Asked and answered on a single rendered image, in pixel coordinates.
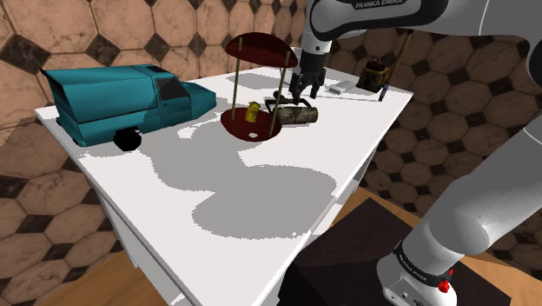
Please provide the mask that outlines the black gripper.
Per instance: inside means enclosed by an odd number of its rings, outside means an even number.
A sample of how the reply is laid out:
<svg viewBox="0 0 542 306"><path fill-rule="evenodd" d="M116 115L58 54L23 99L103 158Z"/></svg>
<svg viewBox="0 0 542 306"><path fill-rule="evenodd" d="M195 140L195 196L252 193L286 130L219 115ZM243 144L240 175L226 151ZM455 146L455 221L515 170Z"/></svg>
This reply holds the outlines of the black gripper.
<svg viewBox="0 0 542 306"><path fill-rule="evenodd" d="M313 54L306 51L301 52L301 72L300 74L292 74L288 87L288 91L292 95L293 104L299 103L301 92L306 87L303 82L312 82L310 97L312 99L317 97L318 91L326 79L326 70L324 69L325 59L326 56L322 54Z"/></svg>

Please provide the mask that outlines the flat white box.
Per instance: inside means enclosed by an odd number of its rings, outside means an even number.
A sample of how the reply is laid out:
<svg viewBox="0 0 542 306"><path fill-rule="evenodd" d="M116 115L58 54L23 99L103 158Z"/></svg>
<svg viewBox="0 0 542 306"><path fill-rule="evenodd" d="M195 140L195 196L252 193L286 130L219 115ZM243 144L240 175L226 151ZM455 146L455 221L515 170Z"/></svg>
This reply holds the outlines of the flat white box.
<svg viewBox="0 0 542 306"><path fill-rule="evenodd" d="M342 93L347 92L348 90L351 90L355 86L356 86L356 83L353 83L351 81L341 81L336 84L330 85L328 87L328 91L333 94L340 95Z"/></svg>

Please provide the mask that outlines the dark red two-tier stand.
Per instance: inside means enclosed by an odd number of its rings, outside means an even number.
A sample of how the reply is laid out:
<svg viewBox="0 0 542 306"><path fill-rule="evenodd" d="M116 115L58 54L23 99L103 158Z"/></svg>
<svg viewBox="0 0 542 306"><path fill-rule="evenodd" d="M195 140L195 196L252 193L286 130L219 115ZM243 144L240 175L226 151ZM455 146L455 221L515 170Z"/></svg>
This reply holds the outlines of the dark red two-tier stand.
<svg viewBox="0 0 542 306"><path fill-rule="evenodd" d="M236 68L232 106L230 110L222 113L222 126L230 135L247 142L262 142L273 138L281 131L281 124L277 123L276 115L286 69L298 64L294 51L280 38L262 32L249 32L232 38L225 47L225 51L236 59ZM281 70L281 80L273 112L269 114L259 110L255 123L248 123L245 120L248 107L236 106L241 61Z"/></svg>

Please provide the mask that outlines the yellow brown toy robot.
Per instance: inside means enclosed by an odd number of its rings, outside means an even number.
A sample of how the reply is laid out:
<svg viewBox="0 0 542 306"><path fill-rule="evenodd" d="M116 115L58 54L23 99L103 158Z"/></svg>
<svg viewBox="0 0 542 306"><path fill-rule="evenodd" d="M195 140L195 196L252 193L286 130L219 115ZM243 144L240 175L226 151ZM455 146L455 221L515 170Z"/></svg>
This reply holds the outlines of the yellow brown toy robot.
<svg viewBox="0 0 542 306"><path fill-rule="evenodd" d="M385 84L389 68L377 57L371 57L360 73L357 88L373 93L379 92Z"/></svg>

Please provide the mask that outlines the brown stick with blue tip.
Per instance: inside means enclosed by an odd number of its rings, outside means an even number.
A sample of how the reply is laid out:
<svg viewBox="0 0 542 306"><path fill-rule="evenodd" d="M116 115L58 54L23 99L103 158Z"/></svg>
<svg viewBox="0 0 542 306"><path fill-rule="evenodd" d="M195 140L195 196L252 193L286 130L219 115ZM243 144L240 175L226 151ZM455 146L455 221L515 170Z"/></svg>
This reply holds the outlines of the brown stick with blue tip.
<svg viewBox="0 0 542 306"><path fill-rule="evenodd" d="M399 51L399 53L398 53L398 55L396 57L396 60L394 61L393 66L390 69L389 74L388 74L388 76L387 76L387 78L386 78L386 80L384 82L384 85L382 87L382 90L381 90L381 93L380 93L380 96L379 96L379 99L378 99L379 102L381 102L384 99L384 97L385 97L385 95L387 93L389 85L390 85L390 83L391 83L391 81L393 79L393 76L394 76L394 74L395 74L395 72L397 70L397 67L399 66L400 60L403 57L405 49L407 48L407 45L408 45L412 35L413 35L413 29L409 29L406 32L405 39L403 41L403 44L401 45L401 48L400 48L400 51Z"/></svg>

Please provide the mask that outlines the dark robot stand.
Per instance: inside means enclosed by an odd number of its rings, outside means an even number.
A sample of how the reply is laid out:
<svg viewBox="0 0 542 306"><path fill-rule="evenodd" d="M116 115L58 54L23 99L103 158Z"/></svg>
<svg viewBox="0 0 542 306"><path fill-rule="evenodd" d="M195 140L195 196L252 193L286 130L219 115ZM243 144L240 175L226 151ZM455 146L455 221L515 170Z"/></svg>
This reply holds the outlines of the dark robot stand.
<svg viewBox="0 0 542 306"><path fill-rule="evenodd" d="M277 306L394 306L384 296L377 262L411 230L367 199L297 255Z"/></svg>

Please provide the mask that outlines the teal toy van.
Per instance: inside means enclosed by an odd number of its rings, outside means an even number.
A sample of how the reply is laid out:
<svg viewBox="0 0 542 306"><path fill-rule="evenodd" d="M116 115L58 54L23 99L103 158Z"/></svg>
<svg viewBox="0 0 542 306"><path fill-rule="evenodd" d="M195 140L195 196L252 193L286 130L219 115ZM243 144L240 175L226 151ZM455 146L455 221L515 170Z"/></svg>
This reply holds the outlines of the teal toy van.
<svg viewBox="0 0 542 306"><path fill-rule="evenodd" d="M113 142L135 150L142 135L190 122L216 106L216 94L153 64L44 70L56 122L81 147Z"/></svg>

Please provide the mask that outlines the white table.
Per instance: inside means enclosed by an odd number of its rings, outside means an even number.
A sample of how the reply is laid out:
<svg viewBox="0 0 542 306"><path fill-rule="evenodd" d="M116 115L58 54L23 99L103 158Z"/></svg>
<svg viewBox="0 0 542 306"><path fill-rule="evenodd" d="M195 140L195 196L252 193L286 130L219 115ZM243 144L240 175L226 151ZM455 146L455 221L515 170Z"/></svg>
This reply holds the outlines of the white table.
<svg viewBox="0 0 542 306"><path fill-rule="evenodd" d="M357 188L381 138L412 98L327 87L318 120L272 139L231 136L221 114L270 98L273 68L205 77L217 105L189 123L148 133L123 152L82 148L37 116L91 181L123 247L170 306L267 306L266 298L308 241L324 232Z"/></svg>

